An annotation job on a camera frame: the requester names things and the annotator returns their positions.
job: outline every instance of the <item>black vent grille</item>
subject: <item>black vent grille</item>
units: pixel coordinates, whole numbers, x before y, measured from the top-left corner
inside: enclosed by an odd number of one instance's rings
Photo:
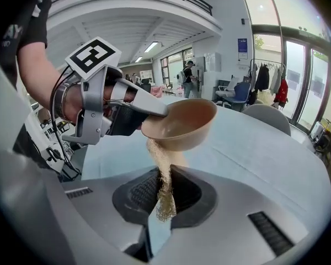
[[[276,256],[282,255],[294,246],[265,213],[257,212],[248,217]]]
[[[69,197],[69,199],[81,197],[81,196],[91,193],[91,192],[93,192],[93,190],[91,190],[88,187],[65,191],[65,193],[66,193],[67,197]]]

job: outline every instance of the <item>blue chair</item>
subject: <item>blue chair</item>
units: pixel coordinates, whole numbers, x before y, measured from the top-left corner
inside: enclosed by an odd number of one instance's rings
[[[248,101],[250,92],[250,83],[241,82],[234,87],[235,96],[223,97],[223,102],[228,102],[230,105],[241,104],[240,112],[243,110],[245,103]]]

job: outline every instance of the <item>blue tablecloth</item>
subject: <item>blue tablecloth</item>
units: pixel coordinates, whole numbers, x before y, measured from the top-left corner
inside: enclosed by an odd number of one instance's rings
[[[177,97],[161,98],[166,104]],[[89,146],[82,179],[115,176],[154,165],[140,131],[105,136]],[[327,170],[311,151],[261,121],[218,108],[207,139],[185,151],[189,167],[245,183],[296,215],[308,231],[321,231],[331,216]]]

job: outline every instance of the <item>red jacket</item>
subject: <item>red jacket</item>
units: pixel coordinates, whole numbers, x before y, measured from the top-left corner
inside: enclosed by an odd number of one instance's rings
[[[281,86],[278,90],[278,93],[276,93],[276,97],[274,102],[283,102],[286,103],[287,101],[287,94],[288,94],[288,84],[285,79],[282,79]]]

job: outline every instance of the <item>wrist strap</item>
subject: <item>wrist strap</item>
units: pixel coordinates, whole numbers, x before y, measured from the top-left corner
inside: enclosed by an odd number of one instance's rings
[[[66,119],[64,110],[63,110],[63,105],[65,102],[65,98],[67,95],[68,90],[73,87],[77,82],[66,82],[62,83],[59,85],[56,93],[55,93],[55,98],[54,98],[54,112],[55,115],[60,117],[61,119],[68,120]]]

